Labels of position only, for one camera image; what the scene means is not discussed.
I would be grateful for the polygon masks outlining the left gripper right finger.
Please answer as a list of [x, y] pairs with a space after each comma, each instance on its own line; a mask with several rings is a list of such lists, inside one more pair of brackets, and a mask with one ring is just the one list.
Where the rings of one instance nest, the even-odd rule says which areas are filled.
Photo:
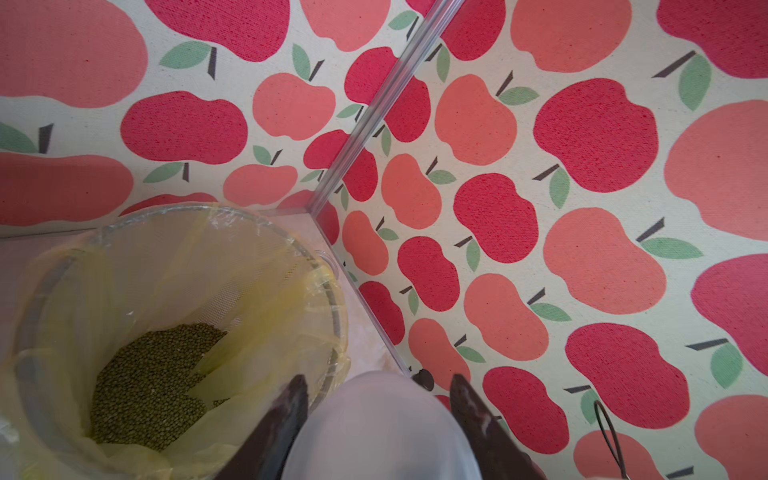
[[545, 479], [530, 457], [500, 426], [463, 375], [453, 375], [449, 398], [452, 416], [469, 442], [483, 479]]

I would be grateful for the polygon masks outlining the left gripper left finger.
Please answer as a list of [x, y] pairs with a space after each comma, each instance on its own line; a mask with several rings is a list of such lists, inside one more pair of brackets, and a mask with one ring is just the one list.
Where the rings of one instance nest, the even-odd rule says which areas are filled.
[[215, 479], [280, 479], [288, 454], [308, 413], [308, 387], [305, 376], [299, 374], [291, 379]]

